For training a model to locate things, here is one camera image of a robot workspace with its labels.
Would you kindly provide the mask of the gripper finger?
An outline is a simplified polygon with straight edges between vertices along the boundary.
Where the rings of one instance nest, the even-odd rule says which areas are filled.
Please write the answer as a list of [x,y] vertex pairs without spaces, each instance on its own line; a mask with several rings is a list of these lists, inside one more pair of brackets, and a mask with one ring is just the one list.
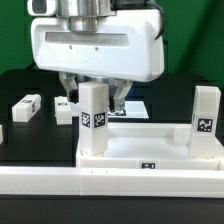
[[125,109],[125,98],[133,82],[130,80],[113,79],[109,84],[109,108],[111,112]]
[[60,72],[59,79],[64,87],[69,102],[78,101],[78,85],[76,75],[72,73]]

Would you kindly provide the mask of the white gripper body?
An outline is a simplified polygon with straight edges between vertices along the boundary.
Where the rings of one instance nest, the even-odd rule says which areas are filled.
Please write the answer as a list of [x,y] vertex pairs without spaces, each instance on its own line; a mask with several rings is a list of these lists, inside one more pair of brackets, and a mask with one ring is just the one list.
[[120,10],[95,32],[71,32],[60,17],[31,24],[34,61],[41,69],[148,82],[164,71],[159,12]]

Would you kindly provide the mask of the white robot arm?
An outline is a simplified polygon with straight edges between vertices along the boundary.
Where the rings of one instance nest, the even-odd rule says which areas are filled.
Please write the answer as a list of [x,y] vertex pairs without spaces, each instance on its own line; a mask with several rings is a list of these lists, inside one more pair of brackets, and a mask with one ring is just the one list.
[[164,71],[165,15],[155,0],[27,0],[36,65],[57,71],[67,92],[74,80],[103,80],[121,111],[134,81]]

